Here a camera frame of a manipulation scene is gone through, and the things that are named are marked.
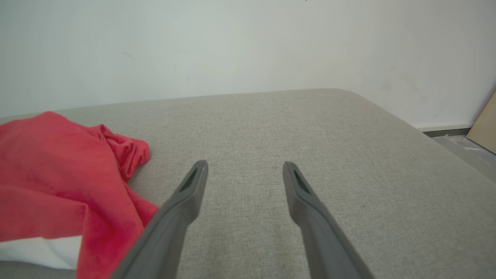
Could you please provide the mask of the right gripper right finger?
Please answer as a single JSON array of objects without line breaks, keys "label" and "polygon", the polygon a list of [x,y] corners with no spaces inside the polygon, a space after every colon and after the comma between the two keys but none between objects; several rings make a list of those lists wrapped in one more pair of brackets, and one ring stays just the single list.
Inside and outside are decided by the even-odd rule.
[{"label": "right gripper right finger", "polygon": [[284,163],[283,181],[291,219],[301,230],[311,277],[372,279],[370,269],[293,162]]}]

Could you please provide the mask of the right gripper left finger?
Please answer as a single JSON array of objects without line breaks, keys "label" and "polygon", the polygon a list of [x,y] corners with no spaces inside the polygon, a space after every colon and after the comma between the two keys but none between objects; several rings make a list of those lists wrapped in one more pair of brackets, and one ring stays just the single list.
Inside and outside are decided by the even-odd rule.
[{"label": "right gripper left finger", "polygon": [[200,213],[207,177],[207,161],[195,162],[114,270],[112,279],[176,277],[188,226]]}]

